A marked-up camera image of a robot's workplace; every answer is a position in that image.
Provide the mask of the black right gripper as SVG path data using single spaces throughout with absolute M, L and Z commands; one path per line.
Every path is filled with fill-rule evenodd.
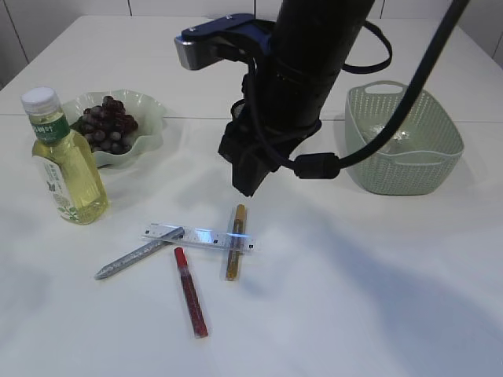
M 289 159 L 289 153 L 321 129 L 321 121 L 287 132 L 268 134 L 255 113 L 246 113 L 227 124 L 218 153 L 232 164 L 232 183 L 244 196 L 253 196 L 263 180 L 278 167 L 295 173 L 321 173 L 322 155 Z

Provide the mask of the right black blue robot arm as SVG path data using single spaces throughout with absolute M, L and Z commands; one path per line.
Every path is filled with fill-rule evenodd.
M 321 127 L 320 113 L 369 11 L 371 1 L 284 1 L 262 57 L 250 61 L 244 97 L 231 108 L 219 154 L 232 184 L 253 196 L 266 175 L 287 167 L 303 179 L 332 179 L 332 152 L 290 154 Z

